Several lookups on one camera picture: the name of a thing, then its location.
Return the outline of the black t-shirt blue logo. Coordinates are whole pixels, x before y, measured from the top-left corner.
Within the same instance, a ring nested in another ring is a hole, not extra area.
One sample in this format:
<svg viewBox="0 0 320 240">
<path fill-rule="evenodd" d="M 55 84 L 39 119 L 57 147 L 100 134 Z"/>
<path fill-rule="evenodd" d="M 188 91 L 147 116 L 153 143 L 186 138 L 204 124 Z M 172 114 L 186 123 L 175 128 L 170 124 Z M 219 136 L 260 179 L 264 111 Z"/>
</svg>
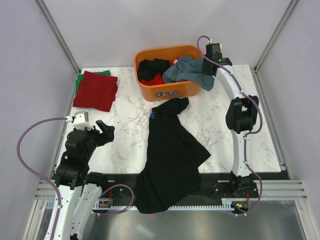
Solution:
<svg viewBox="0 0 320 240">
<path fill-rule="evenodd" d="M 211 154 L 181 124 L 178 115 L 189 99 L 173 98 L 152 108 L 149 117 L 146 163 L 140 172 L 150 176 L 172 177 L 199 173 L 199 166 Z"/>
</svg>

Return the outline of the orange plastic tub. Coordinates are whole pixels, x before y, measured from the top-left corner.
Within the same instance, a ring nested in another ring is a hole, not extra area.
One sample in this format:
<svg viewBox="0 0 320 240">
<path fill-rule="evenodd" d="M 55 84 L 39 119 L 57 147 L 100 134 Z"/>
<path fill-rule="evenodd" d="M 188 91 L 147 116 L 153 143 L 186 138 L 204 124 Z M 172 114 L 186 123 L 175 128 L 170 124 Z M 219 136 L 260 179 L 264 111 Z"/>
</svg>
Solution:
<svg viewBox="0 0 320 240">
<path fill-rule="evenodd" d="M 138 52 L 134 57 L 134 70 L 143 60 L 163 59 L 173 61 L 178 57 L 192 57 L 198 59 L 201 54 L 196 46 L 191 44 L 152 48 Z M 202 89 L 201 86 L 192 81 L 181 81 L 159 85 L 144 85 L 136 79 L 142 96 L 149 102 L 195 96 Z"/>
</svg>

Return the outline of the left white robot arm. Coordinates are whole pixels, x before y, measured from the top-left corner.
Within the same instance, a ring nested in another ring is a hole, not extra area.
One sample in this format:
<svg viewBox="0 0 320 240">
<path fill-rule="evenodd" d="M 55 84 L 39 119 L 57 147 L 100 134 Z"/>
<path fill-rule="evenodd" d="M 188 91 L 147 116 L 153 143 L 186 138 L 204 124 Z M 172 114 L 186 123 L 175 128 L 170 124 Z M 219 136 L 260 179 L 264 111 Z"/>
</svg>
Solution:
<svg viewBox="0 0 320 240">
<path fill-rule="evenodd" d="M 115 138 L 114 126 L 97 120 L 95 126 L 74 128 L 65 143 L 65 152 L 55 172 L 58 189 L 46 240 L 81 240 L 98 197 L 110 191 L 107 175 L 90 172 L 89 161 L 98 147 Z"/>
</svg>

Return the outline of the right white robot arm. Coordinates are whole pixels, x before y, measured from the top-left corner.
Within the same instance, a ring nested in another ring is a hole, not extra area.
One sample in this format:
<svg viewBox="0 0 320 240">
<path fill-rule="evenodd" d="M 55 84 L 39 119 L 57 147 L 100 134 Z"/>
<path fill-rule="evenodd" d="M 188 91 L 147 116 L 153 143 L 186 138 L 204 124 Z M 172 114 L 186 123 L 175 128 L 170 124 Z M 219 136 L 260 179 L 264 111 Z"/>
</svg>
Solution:
<svg viewBox="0 0 320 240">
<path fill-rule="evenodd" d="M 233 164 L 230 180 L 219 190 L 221 194 L 245 197 L 255 188 L 253 173 L 249 168 L 249 134 L 257 122 L 259 99 L 250 96 L 234 75 L 234 68 L 221 53 L 206 54 L 202 73 L 218 79 L 226 91 L 230 104 L 225 116 L 227 128 L 233 141 Z"/>
</svg>

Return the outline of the grey-blue t-shirt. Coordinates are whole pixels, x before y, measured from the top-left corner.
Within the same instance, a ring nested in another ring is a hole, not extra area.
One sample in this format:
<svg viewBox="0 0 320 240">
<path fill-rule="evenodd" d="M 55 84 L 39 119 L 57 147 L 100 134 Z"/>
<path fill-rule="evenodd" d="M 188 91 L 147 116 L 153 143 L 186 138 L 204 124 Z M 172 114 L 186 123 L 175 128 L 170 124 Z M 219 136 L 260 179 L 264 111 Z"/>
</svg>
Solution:
<svg viewBox="0 0 320 240">
<path fill-rule="evenodd" d="M 197 83 L 207 92 L 214 87 L 214 78 L 202 73 L 204 59 L 189 56 L 180 57 L 162 75 L 165 84 L 191 81 Z"/>
</svg>

